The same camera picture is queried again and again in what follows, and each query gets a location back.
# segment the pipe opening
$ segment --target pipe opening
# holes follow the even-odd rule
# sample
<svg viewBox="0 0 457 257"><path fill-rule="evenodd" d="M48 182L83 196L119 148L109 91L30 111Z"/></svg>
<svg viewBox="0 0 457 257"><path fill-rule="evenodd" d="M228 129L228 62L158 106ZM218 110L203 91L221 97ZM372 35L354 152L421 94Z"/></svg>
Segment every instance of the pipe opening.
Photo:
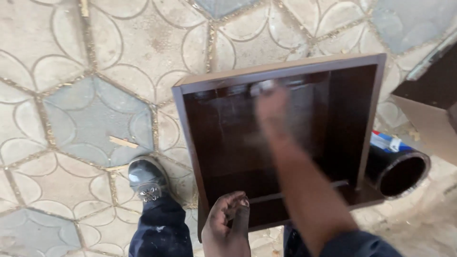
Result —
<svg viewBox="0 0 457 257"><path fill-rule="evenodd" d="M387 171L382 177L379 189L384 196L398 196L416 185L424 172L425 162L422 158L406 159Z"/></svg>

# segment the black pipe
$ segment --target black pipe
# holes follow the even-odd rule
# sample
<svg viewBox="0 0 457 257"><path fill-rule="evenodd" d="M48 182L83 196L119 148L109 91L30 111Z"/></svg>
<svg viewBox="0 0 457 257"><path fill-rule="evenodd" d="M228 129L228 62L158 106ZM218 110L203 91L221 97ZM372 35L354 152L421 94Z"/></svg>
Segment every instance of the black pipe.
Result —
<svg viewBox="0 0 457 257"><path fill-rule="evenodd" d="M365 177L387 199L411 193L430 170L430 158L415 149L390 152L371 145Z"/></svg>

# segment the wood scrap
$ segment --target wood scrap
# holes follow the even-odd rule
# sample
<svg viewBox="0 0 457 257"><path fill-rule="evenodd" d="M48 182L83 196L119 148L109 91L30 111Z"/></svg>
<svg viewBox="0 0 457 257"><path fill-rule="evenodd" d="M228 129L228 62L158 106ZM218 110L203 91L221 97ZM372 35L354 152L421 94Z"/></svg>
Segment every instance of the wood scrap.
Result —
<svg viewBox="0 0 457 257"><path fill-rule="evenodd" d="M127 140L123 140L123 139L120 139L120 138L117 138L117 137L113 137L113 136L110 136L110 141L115 143L115 144L122 145L122 146L128 146L128 147L131 147L131 148L137 148L138 147L138 145L135 144L135 143L128 142Z"/></svg>
<svg viewBox="0 0 457 257"><path fill-rule="evenodd" d="M109 168L106 169L106 171L117 171L117 170L120 170L120 169L123 169L123 168L127 168L127 167L128 167L128 164L115 166L115 167L109 167Z"/></svg>

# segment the paved floor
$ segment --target paved floor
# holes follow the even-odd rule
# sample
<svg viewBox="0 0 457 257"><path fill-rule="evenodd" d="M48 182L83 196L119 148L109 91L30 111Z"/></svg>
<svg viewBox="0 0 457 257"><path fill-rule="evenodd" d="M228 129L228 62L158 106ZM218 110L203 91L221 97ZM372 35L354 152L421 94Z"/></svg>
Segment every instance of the paved floor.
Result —
<svg viewBox="0 0 457 257"><path fill-rule="evenodd" d="M125 256L142 206L126 169L106 168L150 153L202 256L197 190L170 92L180 78L386 52L375 128L408 136L389 93L454 31L456 13L452 0L2 1L0 255ZM457 167L432 160L410 196L354 211L360 225L401 222L446 200ZM281 232L251 233L253 256L280 256Z"/></svg>

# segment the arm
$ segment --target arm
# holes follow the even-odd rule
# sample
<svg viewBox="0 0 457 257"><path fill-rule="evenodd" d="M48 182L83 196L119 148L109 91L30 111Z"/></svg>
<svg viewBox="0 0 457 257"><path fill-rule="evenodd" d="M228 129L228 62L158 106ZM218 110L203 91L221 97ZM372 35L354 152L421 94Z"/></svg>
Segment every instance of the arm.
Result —
<svg viewBox="0 0 457 257"><path fill-rule="evenodd" d="M257 117L277 168L285 205L310 252L318 256L339 233L357 230L345 202L285 128L288 90L275 87L257 100Z"/></svg>

